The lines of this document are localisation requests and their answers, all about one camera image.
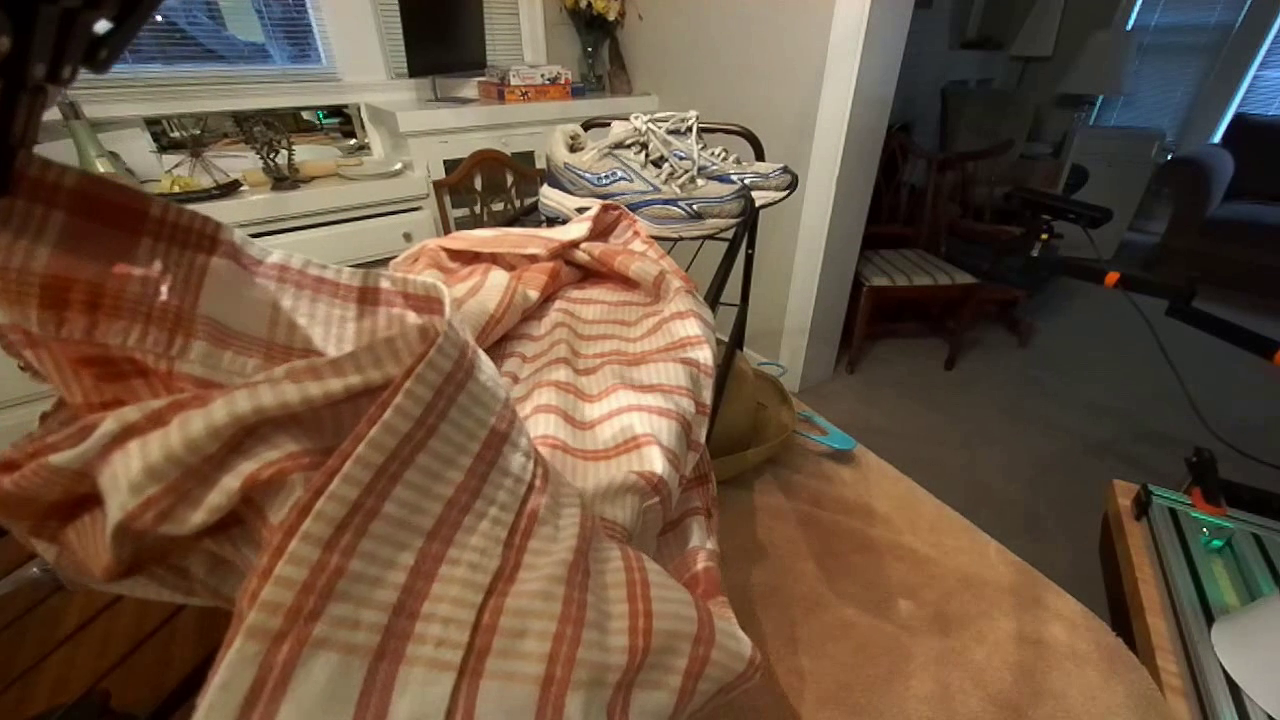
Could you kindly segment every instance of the wooden chair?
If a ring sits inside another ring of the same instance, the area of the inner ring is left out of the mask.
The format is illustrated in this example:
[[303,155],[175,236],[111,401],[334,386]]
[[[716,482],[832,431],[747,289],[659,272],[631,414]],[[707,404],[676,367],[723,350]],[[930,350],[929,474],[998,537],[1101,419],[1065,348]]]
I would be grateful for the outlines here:
[[882,211],[886,225],[867,225],[856,289],[848,296],[842,317],[842,367],[850,372],[871,334],[905,325],[929,325],[942,333],[949,354],[942,367],[959,363],[962,334],[977,321],[998,317],[1016,340],[1026,340],[1026,325],[1016,317],[1020,293],[1005,283],[986,283],[985,276],[950,264],[942,257],[949,229],[950,229],[950,198],[966,191],[973,165],[986,155],[1005,155],[1008,145],[978,147],[978,153],[950,153],[929,161],[929,187],[914,211]]
[[531,153],[474,147],[465,161],[444,161],[444,175],[432,178],[441,231],[540,225],[540,184]]

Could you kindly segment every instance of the white cabinet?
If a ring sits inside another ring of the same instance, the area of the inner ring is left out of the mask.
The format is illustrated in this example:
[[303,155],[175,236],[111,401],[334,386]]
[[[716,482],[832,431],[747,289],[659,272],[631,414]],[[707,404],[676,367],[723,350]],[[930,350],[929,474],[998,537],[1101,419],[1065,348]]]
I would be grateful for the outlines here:
[[432,225],[419,205],[400,205],[370,216],[254,229],[249,236],[254,246],[274,246],[320,264],[382,264],[408,244],[432,236]]

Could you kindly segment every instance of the gray floor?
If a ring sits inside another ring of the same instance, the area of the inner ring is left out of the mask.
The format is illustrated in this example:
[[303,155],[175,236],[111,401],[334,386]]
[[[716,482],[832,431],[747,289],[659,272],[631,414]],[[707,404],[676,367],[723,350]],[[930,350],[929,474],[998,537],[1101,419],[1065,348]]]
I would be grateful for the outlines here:
[[[1210,424],[1280,458],[1280,372],[1136,304]],[[1109,478],[1185,482],[1189,446],[1209,443],[1224,474],[1280,490],[1276,466],[1240,458],[1192,414],[1124,296],[1055,279],[1025,317],[1026,348],[985,325],[942,372],[936,334],[886,334],[802,401],[1094,611]]]

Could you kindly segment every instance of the wooden table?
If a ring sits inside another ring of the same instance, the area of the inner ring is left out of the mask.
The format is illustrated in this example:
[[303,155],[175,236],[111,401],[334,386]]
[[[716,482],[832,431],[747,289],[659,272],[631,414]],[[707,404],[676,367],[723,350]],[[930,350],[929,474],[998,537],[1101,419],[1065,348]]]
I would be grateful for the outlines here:
[[[30,553],[0,537],[0,576],[26,565]],[[80,717],[172,717],[200,691],[223,630],[229,611],[61,586],[26,572],[0,597],[0,717],[72,704]]]

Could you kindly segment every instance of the dish towel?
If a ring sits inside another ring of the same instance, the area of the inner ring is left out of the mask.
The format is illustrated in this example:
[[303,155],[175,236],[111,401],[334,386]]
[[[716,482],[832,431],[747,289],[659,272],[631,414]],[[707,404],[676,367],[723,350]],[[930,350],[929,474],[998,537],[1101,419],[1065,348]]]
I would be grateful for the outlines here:
[[0,348],[61,395],[0,525],[80,584],[229,605],[200,717],[689,717],[754,675],[713,325],[623,209],[368,272],[30,161]]

